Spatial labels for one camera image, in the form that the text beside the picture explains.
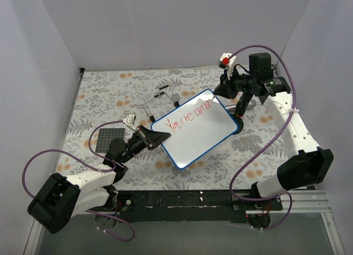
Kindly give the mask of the blue framed whiteboard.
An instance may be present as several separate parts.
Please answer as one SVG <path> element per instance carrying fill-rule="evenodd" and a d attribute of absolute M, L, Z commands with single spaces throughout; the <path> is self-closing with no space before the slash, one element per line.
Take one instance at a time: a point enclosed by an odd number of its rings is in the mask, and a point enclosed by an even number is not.
<path fill-rule="evenodd" d="M 210 89 L 151 124 L 153 131 L 171 133 L 162 146 L 178 169 L 194 163 L 237 129 L 236 121 Z"/>

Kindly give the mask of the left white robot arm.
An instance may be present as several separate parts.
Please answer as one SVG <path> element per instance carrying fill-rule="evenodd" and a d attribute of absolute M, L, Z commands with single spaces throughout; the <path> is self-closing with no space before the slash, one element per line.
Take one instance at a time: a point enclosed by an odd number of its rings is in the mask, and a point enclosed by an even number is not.
<path fill-rule="evenodd" d="M 72 217 L 96 207 L 106 211 L 117 206 L 114 183 L 128 168 L 125 163 L 144 149 L 152 150 L 171 137 L 168 132 L 138 126 L 130 139 L 113 139 L 103 162 L 97 168 L 62 176 L 54 173 L 33 196 L 27 212 L 50 233 L 61 231 Z"/>

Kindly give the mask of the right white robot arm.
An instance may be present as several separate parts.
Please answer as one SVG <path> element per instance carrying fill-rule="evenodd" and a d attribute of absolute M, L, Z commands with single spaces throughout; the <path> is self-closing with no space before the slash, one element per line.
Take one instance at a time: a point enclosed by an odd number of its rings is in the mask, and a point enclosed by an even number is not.
<path fill-rule="evenodd" d="M 224 73 L 214 95 L 233 99 L 242 93 L 232 114 L 237 122 L 242 121 L 252 98 L 258 97 L 272 116 L 279 130 L 276 137 L 283 139 L 288 156 L 276 174 L 252 184 L 249 194 L 241 199 L 260 210 L 270 199 L 288 190 L 321 183 L 332 164 L 333 153 L 322 149 L 309 133 L 295 109 L 294 91 L 283 77 L 274 75 L 270 54 L 249 55 L 249 70 L 244 74 L 237 71 L 235 58 L 230 53 L 222 54 L 219 66 Z"/>

